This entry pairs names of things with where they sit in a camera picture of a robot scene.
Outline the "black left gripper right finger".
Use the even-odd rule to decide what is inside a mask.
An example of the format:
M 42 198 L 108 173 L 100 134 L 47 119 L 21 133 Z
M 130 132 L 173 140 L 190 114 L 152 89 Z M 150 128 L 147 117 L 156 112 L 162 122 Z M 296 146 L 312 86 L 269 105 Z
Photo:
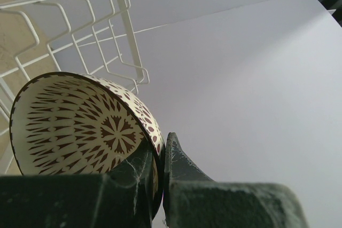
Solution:
M 168 134 L 163 207 L 168 227 L 308 227 L 297 196 L 274 183 L 216 182 Z

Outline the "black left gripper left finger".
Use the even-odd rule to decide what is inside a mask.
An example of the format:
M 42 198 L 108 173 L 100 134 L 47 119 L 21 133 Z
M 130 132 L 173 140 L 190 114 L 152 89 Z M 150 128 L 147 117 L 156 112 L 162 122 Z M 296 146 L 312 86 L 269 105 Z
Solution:
M 1 227 L 151 227 L 151 150 L 97 175 L 1 177 Z

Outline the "white bowl maroon pattern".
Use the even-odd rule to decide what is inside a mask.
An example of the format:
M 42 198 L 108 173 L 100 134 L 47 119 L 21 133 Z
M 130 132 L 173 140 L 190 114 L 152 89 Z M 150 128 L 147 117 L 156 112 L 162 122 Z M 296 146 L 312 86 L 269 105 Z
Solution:
M 9 133 L 23 175 L 107 173 L 147 142 L 158 212 L 165 142 L 147 106 L 123 86 L 89 74 L 39 75 L 16 95 Z

